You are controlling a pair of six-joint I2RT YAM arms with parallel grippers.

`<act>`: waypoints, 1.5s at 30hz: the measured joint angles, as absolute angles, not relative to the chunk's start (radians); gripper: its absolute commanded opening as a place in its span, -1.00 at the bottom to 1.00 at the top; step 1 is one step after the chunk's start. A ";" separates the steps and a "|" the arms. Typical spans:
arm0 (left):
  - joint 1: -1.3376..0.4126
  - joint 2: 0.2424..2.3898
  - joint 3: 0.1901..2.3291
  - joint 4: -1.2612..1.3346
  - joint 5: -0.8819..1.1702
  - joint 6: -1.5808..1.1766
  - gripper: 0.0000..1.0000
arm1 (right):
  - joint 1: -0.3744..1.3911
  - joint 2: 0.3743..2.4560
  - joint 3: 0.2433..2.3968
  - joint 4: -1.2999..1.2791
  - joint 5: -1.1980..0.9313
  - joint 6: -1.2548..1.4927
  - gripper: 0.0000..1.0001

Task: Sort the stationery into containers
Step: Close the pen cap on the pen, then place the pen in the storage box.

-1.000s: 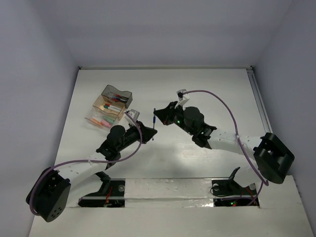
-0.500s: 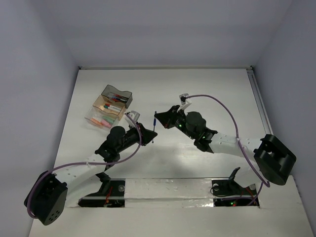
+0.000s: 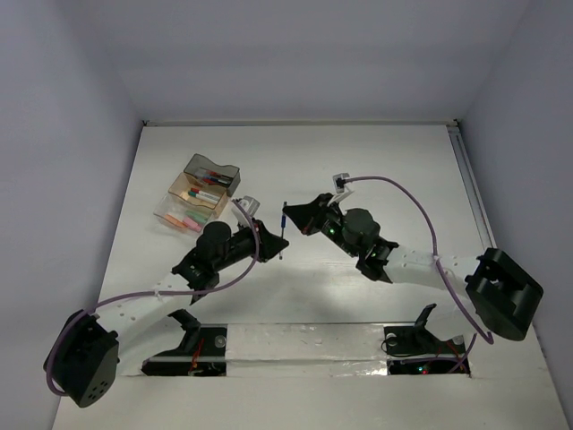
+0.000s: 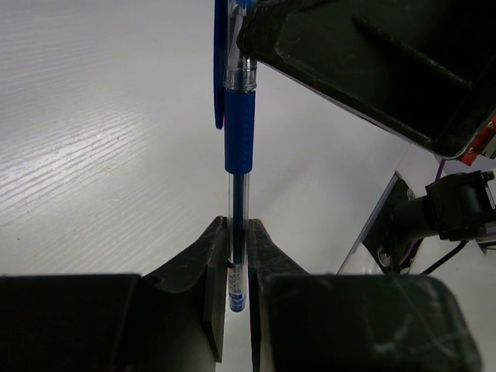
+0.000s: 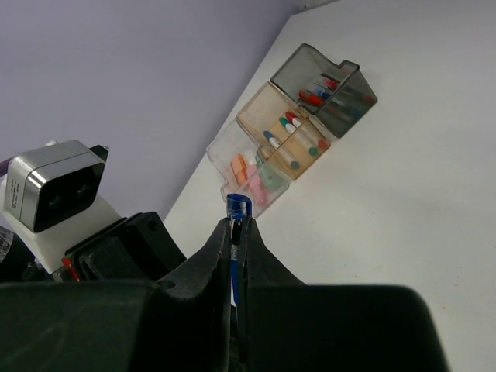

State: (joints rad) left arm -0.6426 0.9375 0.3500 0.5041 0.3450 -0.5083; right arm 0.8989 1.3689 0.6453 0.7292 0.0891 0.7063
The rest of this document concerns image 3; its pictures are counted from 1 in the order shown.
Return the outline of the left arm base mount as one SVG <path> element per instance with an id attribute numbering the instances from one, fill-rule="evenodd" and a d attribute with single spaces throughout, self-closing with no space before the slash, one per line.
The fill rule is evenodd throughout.
<path id="1" fill-rule="evenodd" d="M 186 310 L 171 313 L 183 331 L 179 344 L 147 358 L 141 365 L 146 376 L 218 377 L 227 374 L 227 327 L 203 326 Z"/>

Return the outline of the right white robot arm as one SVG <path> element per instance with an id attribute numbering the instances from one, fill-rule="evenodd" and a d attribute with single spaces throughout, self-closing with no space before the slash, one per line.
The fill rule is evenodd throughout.
<path id="1" fill-rule="evenodd" d="M 489 247 L 476 257 L 439 256 L 389 241 L 365 209 L 342 211 L 330 193 L 306 204 L 286 205 L 284 215 L 305 236 L 322 233 L 356 259 L 365 278 L 444 290 L 452 310 L 412 329 L 414 344 L 436 349 L 446 338 L 484 330 L 523 340 L 543 297 L 541 285 L 507 253 Z"/>

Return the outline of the teal capped white pen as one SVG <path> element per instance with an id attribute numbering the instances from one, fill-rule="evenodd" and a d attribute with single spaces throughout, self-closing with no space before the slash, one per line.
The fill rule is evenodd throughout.
<path id="1" fill-rule="evenodd" d="M 196 197 L 198 199 L 203 199 L 203 200 L 207 200 L 207 201 L 213 201 L 213 202 L 217 202 L 220 197 L 214 194 L 210 194 L 210 193 L 205 193 L 202 191 L 194 191 L 194 190 L 190 190 L 188 192 L 188 194 L 190 196 Z"/>

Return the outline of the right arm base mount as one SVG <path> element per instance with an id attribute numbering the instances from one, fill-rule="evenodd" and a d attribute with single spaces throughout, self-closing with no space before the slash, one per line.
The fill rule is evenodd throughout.
<path id="1" fill-rule="evenodd" d="M 426 329 L 436 306 L 427 305 L 413 323 L 384 327 L 381 350 L 389 375 L 471 374 L 465 342 L 439 340 Z"/>

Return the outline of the green highlighter marker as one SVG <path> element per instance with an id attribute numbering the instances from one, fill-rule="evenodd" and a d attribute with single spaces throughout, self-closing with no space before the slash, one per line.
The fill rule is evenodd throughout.
<path id="1" fill-rule="evenodd" d="M 186 211 L 185 215 L 191 219 L 194 219 L 196 222 L 201 222 L 201 223 L 205 223 L 209 219 L 208 216 L 205 216 L 196 211 Z"/>

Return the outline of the long red pen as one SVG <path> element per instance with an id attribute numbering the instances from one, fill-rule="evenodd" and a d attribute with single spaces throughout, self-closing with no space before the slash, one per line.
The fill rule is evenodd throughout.
<path id="1" fill-rule="evenodd" d="M 204 175 L 207 175 L 207 176 L 216 176 L 216 177 L 224 177 L 224 178 L 230 178 L 231 177 L 231 176 L 227 176 L 227 175 L 224 175 L 222 173 L 219 173 L 219 172 L 213 171 L 213 170 L 203 169 L 203 171 L 204 171 Z"/>

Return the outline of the pink highlighter marker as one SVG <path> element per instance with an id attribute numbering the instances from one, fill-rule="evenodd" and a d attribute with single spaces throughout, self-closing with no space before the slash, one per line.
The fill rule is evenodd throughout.
<path id="1" fill-rule="evenodd" d="M 195 231 L 201 231 L 202 229 L 202 225 L 200 223 L 189 217 L 185 217 L 183 219 L 183 223 L 186 227 Z"/>

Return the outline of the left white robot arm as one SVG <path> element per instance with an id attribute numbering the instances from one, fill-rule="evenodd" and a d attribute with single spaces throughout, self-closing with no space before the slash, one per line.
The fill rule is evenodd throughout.
<path id="1" fill-rule="evenodd" d="M 211 222 L 195 247 L 154 288 L 105 299 L 67 318 L 44 364 L 48 389 L 80 408 L 92 405 L 113 384 L 122 349 L 166 316 L 183 321 L 169 329 L 169 346 L 180 354 L 193 351 L 198 332 L 185 308 L 224 289 L 219 282 L 224 269 L 243 260 L 251 265 L 267 262 L 288 245 L 258 219 L 236 232 L 225 222 Z"/>

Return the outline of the orange highlighter marker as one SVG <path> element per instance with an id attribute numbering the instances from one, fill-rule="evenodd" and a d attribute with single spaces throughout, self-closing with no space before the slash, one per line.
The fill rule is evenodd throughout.
<path id="1" fill-rule="evenodd" d="M 186 225 L 181 220 L 173 217 L 170 214 L 166 214 L 164 216 L 164 219 L 176 227 L 179 227 L 179 228 L 185 228 L 186 227 Z"/>

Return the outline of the red gel pen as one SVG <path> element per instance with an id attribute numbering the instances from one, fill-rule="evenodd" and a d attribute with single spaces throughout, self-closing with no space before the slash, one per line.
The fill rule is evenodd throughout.
<path id="1" fill-rule="evenodd" d="M 218 180 L 217 178 L 213 178 L 210 176 L 200 177 L 199 181 L 201 181 L 202 183 L 204 183 L 206 185 L 216 185 L 216 186 L 222 186 L 224 188 L 227 187 L 226 182 L 223 182 L 221 180 Z"/>

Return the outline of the blue ballpoint pen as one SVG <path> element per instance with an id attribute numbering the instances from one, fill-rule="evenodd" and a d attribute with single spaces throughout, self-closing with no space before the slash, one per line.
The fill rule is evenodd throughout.
<path id="1" fill-rule="evenodd" d="M 286 230 L 286 224 L 287 224 L 287 216 L 286 216 L 285 213 L 284 213 L 284 209 L 286 208 L 286 206 L 287 206 L 287 201 L 284 201 L 284 202 L 283 202 L 282 209 L 281 209 L 281 221 L 280 221 L 280 227 L 281 227 L 280 237 L 281 237 L 281 239 L 284 239 L 285 230 Z M 284 252 L 284 251 L 280 251 L 279 254 L 278 254 L 278 258 L 279 258 L 280 261 L 283 260 L 283 257 L 284 257 L 283 252 Z"/>

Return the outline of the blue gel pen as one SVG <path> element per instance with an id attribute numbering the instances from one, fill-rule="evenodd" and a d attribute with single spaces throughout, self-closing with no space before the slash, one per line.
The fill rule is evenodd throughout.
<path id="1" fill-rule="evenodd" d="M 202 180 L 209 184 L 217 184 L 221 186 L 230 186 L 231 184 L 231 181 L 228 181 L 225 178 L 218 176 L 204 176 Z"/>

